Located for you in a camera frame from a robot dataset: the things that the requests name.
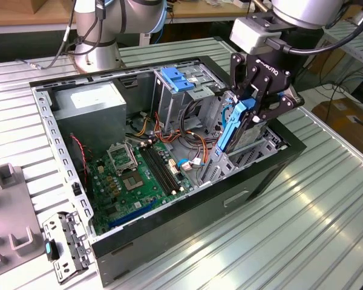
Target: metal bracket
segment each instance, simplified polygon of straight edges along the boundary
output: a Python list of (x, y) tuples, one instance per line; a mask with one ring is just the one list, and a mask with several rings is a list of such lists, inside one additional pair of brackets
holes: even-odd
[(78, 212), (56, 213), (43, 223), (43, 229), (47, 254), (57, 251), (51, 256), (58, 257), (53, 265), (59, 284), (66, 283), (88, 269), (91, 250)]

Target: wooden shelf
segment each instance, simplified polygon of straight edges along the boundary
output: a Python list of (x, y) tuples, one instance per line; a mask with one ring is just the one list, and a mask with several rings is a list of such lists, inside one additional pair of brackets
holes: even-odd
[[(61, 1), (48, 0), (35, 14), (0, 9), (0, 26), (66, 24), (70, 12), (65, 9)], [(245, 14), (245, 9), (233, 4), (225, 3), (220, 7), (213, 7), (204, 0), (180, 2), (174, 5), (175, 18), (238, 17)]]

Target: red cable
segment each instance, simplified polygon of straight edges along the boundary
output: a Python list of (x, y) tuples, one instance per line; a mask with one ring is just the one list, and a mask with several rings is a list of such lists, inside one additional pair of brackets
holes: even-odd
[(82, 153), (83, 170), (85, 172), (85, 184), (86, 184), (87, 183), (86, 158), (85, 158), (85, 153), (83, 152), (83, 146), (82, 146), (82, 144), (79, 142), (79, 140), (75, 136), (70, 135), (70, 137), (75, 140), (75, 142), (79, 146), (80, 152)]

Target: yellow cable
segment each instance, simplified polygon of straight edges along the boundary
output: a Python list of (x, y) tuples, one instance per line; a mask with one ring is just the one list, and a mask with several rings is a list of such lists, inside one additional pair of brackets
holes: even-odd
[(145, 130), (146, 130), (146, 122), (147, 122), (148, 119), (145, 119), (144, 120), (144, 125), (143, 125), (143, 129), (141, 129), (141, 131), (139, 133), (136, 134), (136, 136), (141, 136), (145, 133)]

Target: cardboard box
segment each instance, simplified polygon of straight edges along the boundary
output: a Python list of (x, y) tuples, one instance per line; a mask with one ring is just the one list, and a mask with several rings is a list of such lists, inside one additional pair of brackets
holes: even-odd
[[(329, 101), (324, 101), (313, 108), (312, 112), (325, 121)], [(327, 124), (341, 137), (363, 153), (363, 109), (349, 98), (332, 101)]]
[(35, 14), (46, 1), (47, 0), (0, 0), (0, 8)]

